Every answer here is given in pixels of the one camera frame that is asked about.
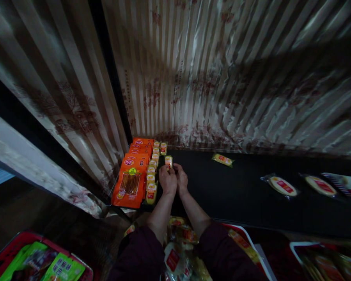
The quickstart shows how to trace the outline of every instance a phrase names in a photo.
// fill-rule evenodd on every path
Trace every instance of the black countertop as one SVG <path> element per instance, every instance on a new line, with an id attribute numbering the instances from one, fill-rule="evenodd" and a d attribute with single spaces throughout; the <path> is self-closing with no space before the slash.
<path id="1" fill-rule="evenodd" d="M 233 168 L 211 160 L 212 152 L 168 150 L 188 176 L 188 190 L 213 219 L 308 235 L 351 239 L 351 197 L 335 200 L 311 189 L 298 173 L 351 176 L 351 160 L 222 153 Z M 261 176 L 276 173 L 300 190 L 288 200 Z M 162 194 L 159 188 L 157 200 Z M 142 206 L 143 211 L 152 207 Z M 186 216 L 176 196 L 172 215 Z"/>

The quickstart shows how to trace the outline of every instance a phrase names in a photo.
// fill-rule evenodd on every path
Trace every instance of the red basket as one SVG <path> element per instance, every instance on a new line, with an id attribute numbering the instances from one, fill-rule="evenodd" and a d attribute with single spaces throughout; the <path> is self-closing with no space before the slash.
<path id="1" fill-rule="evenodd" d="M 67 250 L 61 248 L 60 246 L 56 245 L 52 241 L 49 241 L 48 239 L 44 238 L 43 236 L 40 236 L 38 234 L 28 232 L 28 231 L 23 231 L 19 232 L 13 239 L 5 246 L 4 249 L 0 251 L 0 277 L 4 273 L 4 271 L 7 269 L 7 267 L 10 265 L 12 260 L 16 257 L 18 252 L 22 249 L 23 246 L 32 244 L 34 242 L 41 242 L 44 245 L 47 245 L 51 249 L 62 253 L 66 255 L 67 257 L 71 258 L 72 260 L 82 264 L 86 269 L 83 272 L 81 278 L 79 279 L 80 281 L 92 281 L 94 278 L 94 272 L 92 269 L 85 264 L 80 258 L 78 258 L 76 255 L 68 252 Z"/>

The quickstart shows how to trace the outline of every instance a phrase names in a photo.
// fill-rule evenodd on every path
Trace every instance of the round packaged snack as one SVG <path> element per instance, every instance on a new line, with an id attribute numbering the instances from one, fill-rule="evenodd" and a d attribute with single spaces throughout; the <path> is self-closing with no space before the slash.
<path id="1" fill-rule="evenodd" d="M 286 196 L 297 196 L 298 192 L 295 187 L 285 181 L 283 178 L 272 176 L 268 179 L 269 184 L 279 193 L 282 193 Z"/>
<path id="2" fill-rule="evenodd" d="M 313 189 L 321 194 L 328 196 L 337 194 L 336 190 L 330 184 L 320 178 L 308 175 L 304 179 Z"/>

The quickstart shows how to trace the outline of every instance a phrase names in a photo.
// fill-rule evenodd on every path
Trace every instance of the person's right hand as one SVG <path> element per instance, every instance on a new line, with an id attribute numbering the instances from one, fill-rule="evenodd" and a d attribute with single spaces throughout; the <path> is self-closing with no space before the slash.
<path id="1" fill-rule="evenodd" d="M 174 170 L 177 171 L 177 191 L 179 196 L 183 195 L 184 193 L 187 193 L 187 184 L 188 184 L 188 179 L 187 175 L 184 172 L 183 168 L 181 165 L 177 163 L 173 163 Z"/>

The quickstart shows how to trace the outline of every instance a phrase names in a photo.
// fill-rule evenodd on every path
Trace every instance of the striped curtain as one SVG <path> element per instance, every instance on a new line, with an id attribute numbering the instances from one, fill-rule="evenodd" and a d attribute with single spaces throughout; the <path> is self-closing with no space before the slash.
<path id="1" fill-rule="evenodd" d="M 108 196 L 127 140 L 87 0 L 1 0 L 0 80 Z"/>
<path id="2" fill-rule="evenodd" d="M 102 0 L 134 136 L 351 157 L 351 0 Z"/>

